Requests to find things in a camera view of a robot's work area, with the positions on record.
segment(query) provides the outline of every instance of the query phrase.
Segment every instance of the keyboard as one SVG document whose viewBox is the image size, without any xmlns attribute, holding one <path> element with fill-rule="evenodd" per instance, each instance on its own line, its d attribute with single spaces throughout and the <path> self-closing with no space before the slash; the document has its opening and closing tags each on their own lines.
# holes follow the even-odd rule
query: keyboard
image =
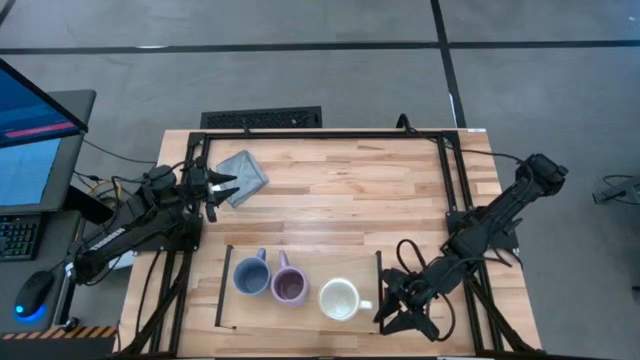
<svg viewBox="0 0 640 360">
<path fill-rule="evenodd" d="M 40 215 L 0 216 L 0 261 L 35 259 L 40 221 Z"/>
</svg>

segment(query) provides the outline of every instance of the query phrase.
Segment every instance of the mug handle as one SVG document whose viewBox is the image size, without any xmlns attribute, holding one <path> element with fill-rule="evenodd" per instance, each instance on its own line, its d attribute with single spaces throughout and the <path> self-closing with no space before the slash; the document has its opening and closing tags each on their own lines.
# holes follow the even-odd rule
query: mug handle
<svg viewBox="0 0 640 360">
<path fill-rule="evenodd" d="M 266 260 L 267 259 L 267 250 L 265 248 L 260 248 L 258 249 L 258 255 L 256 255 L 258 258 L 262 259 L 262 260 Z"/>
<path fill-rule="evenodd" d="M 280 267 L 289 266 L 289 259 L 287 259 L 287 254 L 285 254 L 284 250 L 280 250 Z"/>
<path fill-rule="evenodd" d="M 373 303 L 371 301 L 362 300 L 362 301 L 360 301 L 360 306 L 358 308 L 359 309 L 364 309 L 364 310 L 372 310 L 373 309 Z"/>
</svg>

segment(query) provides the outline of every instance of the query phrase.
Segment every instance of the ceramic cup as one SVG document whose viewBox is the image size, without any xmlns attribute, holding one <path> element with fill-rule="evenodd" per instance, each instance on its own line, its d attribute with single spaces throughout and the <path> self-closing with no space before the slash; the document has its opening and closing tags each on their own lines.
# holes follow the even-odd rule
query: ceramic cup
<svg viewBox="0 0 640 360">
<path fill-rule="evenodd" d="M 309 282 L 304 272 L 289 265 L 287 254 L 282 250 L 280 250 L 280 267 L 271 282 L 273 297 L 285 305 L 303 305 L 309 297 Z"/>
<path fill-rule="evenodd" d="M 360 309 L 373 309 L 371 301 L 360 300 L 358 289 L 351 281 L 334 278 L 327 281 L 318 292 L 320 310 L 337 321 L 347 321 Z"/>
<path fill-rule="evenodd" d="M 258 255 L 242 260 L 233 273 L 233 284 L 245 295 L 260 295 L 269 287 L 271 272 L 265 261 L 267 251 L 258 250 Z"/>
</svg>

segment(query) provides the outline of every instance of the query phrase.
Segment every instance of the gray cloth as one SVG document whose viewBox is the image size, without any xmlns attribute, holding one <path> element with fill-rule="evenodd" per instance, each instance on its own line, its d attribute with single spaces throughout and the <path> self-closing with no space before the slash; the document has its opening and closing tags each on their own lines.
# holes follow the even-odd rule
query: gray cloth
<svg viewBox="0 0 640 360">
<path fill-rule="evenodd" d="M 269 179 L 267 179 L 267 176 L 262 169 L 260 169 L 256 159 L 249 154 L 247 150 L 243 150 L 218 164 L 216 171 L 220 174 L 235 175 L 238 177 L 234 181 L 220 185 L 222 190 L 233 187 L 240 188 L 240 190 L 227 199 L 227 202 L 234 208 L 238 207 L 238 205 L 247 200 L 249 196 L 256 193 L 269 182 Z"/>
</svg>

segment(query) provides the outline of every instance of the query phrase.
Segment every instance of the purple mug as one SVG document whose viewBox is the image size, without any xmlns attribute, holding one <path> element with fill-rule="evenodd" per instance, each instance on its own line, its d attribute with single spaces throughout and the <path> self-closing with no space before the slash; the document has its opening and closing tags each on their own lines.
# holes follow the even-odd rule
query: purple mug
<svg viewBox="0 0 640 360">
<path fill-rule="evenodd" d="M 287 254 L 280 250 L 281 269 L 273 276 L 271 293 L 280 303 L 302 306 L 309 297 L 309 281 L 302 270 L 289 265 Z"/>
</svg>

